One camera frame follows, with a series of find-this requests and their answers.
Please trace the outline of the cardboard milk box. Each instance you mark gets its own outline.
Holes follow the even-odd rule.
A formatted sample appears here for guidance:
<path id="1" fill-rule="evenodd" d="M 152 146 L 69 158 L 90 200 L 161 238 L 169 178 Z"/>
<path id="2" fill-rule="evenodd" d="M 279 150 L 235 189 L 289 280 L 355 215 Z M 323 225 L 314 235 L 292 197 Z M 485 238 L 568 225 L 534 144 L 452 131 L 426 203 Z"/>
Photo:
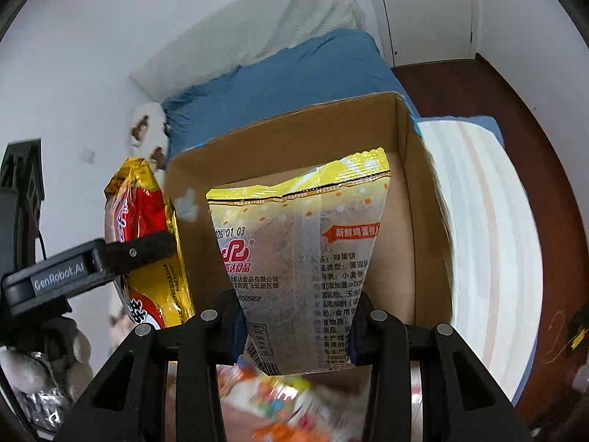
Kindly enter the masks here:
<path id="1" fill-rule="evenodd" d="M 398 319 L 452 317 L 452 246 L 431 157 L 397 93 L 313 105 L 176 156 L 196 309 L 223 290 L 248 320 L 349 324 L 366 293 Z"/>

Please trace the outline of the blue bed sheet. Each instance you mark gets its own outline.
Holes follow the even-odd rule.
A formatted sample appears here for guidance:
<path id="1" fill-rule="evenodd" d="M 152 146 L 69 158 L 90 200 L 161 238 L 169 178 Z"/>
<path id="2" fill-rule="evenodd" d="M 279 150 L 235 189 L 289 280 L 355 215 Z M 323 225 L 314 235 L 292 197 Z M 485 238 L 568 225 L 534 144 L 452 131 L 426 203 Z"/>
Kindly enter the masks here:
<path id="1" fill-rule="evenodd" d="M 383 92 L 397 92 L 411 115 L 419 116 L 373 37 L 335 29 L 164 101 L 168 158 L 258 120 Z"/>

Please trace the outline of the bear print pillow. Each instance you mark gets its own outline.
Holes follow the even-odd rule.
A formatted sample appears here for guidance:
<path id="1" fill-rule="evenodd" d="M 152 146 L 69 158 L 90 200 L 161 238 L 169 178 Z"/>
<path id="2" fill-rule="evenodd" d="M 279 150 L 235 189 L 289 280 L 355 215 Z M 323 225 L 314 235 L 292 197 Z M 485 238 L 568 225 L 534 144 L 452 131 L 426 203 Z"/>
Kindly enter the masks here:
<path id="1" fill-rule="evenodd" d="M 159 103 L 140 105 L 133 112 L 129 130 L 131 156 L 148 161 L 154 172 L 166 170 L 169 146 L 166 129 L 166 114 Z"/>

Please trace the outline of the yellow red noodle packet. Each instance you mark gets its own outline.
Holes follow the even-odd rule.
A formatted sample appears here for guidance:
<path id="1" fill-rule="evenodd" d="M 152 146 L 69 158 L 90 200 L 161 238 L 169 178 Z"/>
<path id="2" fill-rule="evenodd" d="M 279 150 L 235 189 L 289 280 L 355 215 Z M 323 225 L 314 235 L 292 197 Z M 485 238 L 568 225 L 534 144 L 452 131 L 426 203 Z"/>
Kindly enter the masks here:
<path id="1" fill-rule="evenodd" d="M 150 164 L 127 159 L 104 190 L 105 240 L 114 249 L 118 293 L 136 323 L 181 325 L 195 315 L 178 221 Z"/>

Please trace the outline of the colourful gumball candy bag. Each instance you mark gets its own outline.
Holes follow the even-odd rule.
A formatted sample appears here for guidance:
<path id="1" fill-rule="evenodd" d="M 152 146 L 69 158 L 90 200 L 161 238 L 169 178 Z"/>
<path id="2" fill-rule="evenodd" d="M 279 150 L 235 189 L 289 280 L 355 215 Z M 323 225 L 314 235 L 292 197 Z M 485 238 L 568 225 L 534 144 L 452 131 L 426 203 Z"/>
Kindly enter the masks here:
<path id="1" fill-rule="evenodd" d="M 300 375 L 270 376 L 244 360 L 219 365 L 220 400 L 262 419 L 252 441 L 355 441 L 345 396 Z"/>

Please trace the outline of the white door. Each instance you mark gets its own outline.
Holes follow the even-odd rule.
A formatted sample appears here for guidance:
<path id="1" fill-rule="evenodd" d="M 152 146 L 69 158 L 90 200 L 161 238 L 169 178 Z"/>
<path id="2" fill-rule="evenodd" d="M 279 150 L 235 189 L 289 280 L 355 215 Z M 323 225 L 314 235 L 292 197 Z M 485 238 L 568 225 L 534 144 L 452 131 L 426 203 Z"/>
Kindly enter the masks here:
<path id="1" fill-rule="evenodd" d="M 478 0 L 373 0 L 384 58 L 392 67 L 475 55 Z"/>

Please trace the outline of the yellow clear egg-cake bag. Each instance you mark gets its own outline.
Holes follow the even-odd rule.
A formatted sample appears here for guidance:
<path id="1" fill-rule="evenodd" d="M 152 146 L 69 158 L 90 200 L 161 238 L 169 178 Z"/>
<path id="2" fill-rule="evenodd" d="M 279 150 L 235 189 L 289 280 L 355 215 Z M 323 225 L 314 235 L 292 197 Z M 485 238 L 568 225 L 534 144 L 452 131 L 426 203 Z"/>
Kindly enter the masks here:
<path id="1" fill-rule="evenodd" d="M 348 334 L 390 182 L 384 149 L 355 153 L 274 186 L 217 187 L 207 201 L 269 375 L 347 368 Z"/>

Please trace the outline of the pink striped cat blanket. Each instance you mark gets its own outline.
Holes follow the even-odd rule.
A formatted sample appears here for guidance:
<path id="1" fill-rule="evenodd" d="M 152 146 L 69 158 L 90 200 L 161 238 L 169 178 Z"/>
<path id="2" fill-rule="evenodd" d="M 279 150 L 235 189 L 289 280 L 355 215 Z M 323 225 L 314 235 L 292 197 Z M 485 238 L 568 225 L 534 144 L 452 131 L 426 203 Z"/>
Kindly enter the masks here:
<path id="1" fill-rule="evenodd" d="M 517 402 L 533 366 L 543 300 L 526 190 L 491 130 L 456 119 L 418 125 L 449 216 L 451 323 Z"/>

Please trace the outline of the grey padded headboard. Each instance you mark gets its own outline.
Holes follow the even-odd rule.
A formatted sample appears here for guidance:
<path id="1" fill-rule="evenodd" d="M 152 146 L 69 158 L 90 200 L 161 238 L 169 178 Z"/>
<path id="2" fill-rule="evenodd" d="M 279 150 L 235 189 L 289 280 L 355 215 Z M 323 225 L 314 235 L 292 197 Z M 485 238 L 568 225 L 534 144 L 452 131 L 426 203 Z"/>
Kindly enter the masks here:
<path id="1" fill-rule="evenodd" d="M 310 38 L 364 28 L 356 0 L 234 0 L 170 41 L 130 77 L 162 102 Z"/>

